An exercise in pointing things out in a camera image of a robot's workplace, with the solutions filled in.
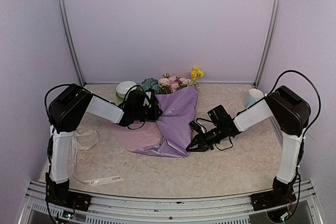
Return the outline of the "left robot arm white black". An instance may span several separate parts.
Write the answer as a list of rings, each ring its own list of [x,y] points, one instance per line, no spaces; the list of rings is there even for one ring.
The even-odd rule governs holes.
[[[154,90],[145,92],[139,85],[132,86],[119,105],[74,83],[62,87],[64,91],[50,104],[45,104],[50,124],[46,183],[47,195],[66,206],[74,199],[67,171],[69,145],[86,113],[129,128],[135,121],[154,122],[163,111]]]

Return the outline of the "purple wrapping paper sheet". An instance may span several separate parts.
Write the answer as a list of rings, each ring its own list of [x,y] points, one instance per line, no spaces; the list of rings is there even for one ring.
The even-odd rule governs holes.
[[[186,158],[186,150],[191,143],[192,129],[189,125],[195,119],[198,90],[197,87],[182,88],[171,94],[158,94],[162,115],[156,124],[162,134],[160,144],[145,146],[135,150],[147,156]]]

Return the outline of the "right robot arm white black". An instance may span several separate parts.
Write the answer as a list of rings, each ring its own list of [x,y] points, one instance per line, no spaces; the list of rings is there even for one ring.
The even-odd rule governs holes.
[[[308,127],[311,114],[310,105],[286,86],[261,98],[258,102],[239,112],[232,118],[222,105],[208,112],[215,128],[203,132],[196,122],[190,122],[196,135],[186,148],[187,152],[213,150],[214,145],[225,138],[233,138],[251,127],[274,118],[282,132],[282,154],[280,167],[274,179],[269,201],[281,204],[291,194],[298,176],[299,163],[303,156],[304,131]]]

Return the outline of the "blue hydrangea fake flower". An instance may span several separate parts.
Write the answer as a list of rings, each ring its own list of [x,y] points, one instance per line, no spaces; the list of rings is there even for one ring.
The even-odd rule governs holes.
[[[141,82],[141,87],[145,92],[149,92],[149,90],[154,90],[155,94],[160,93],[160,86],[158,80],[155,78],[146,78]]]

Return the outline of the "pink wrapping paper sheet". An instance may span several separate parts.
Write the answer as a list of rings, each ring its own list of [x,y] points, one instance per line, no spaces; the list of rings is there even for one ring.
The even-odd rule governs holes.
[[[162,140],[162,134],[155,122],[146,122],[137,130],[133,130],[133,128],[140,127],[142,123],[134,123],[131,125],[131,130],[109,121],[105,121],[105,124],[111,130],[112,135],[131,152],[148,146],[158,145]]]

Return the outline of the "cream printed ribbon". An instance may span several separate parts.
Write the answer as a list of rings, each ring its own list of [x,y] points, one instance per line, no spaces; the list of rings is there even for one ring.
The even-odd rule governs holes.
[[[84,133],[79,133],[77,130],[73,132],[71,138],[71,153],[73,162],[73,177],[74,179],[85,186],[97,187],[108,184],[115,184],[124,181],[121,175],[108,177],[93,177],[86,180],[80,179],[77,176],[77,167],[80,164],[79,158],[87,156],[89,151],[99,142],[99,133],[96,130],[89,130]]]

